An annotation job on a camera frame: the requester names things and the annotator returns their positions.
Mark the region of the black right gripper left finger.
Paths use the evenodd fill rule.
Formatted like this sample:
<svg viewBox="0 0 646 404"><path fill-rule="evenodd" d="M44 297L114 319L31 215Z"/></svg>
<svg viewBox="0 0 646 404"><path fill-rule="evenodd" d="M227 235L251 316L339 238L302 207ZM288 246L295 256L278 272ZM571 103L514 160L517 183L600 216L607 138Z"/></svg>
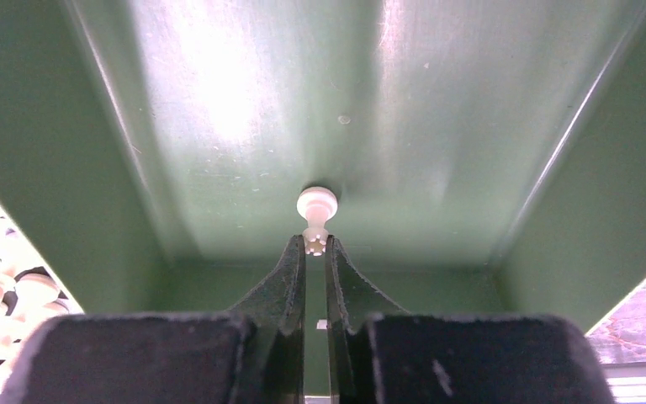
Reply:
<svg viewBox="0 0 646 404"><path fill-rule="evenodd" d="M2 403L301 403L304 239L227 311L68 315L25 341Z"/></svg>

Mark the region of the white chess piece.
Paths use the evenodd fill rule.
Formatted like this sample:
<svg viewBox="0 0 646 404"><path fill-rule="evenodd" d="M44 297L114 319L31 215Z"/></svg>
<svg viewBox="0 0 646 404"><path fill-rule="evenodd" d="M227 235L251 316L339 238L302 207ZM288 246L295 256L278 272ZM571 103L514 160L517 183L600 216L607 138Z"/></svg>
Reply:
<svg viewBox="0 0 646 404"><path fill-rule="evenodd" d="M326 222L335 216L338 209L335 194L324 187L309 187L299 195L296 209L307 222L307 227L302 231L305 253L322 256L326 252L329 236Z"/></svg>

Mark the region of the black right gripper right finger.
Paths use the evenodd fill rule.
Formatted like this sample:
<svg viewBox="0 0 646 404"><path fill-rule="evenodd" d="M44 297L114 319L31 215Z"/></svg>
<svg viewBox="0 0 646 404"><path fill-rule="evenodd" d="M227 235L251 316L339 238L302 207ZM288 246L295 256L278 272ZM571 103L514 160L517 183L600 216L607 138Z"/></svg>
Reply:
<svg viewBox="0 0 646 404"><path fill-rule="evenodd" d="M549 315L414 315L329 237L325 255L335 403L612 403L584 334Z"/></svg>

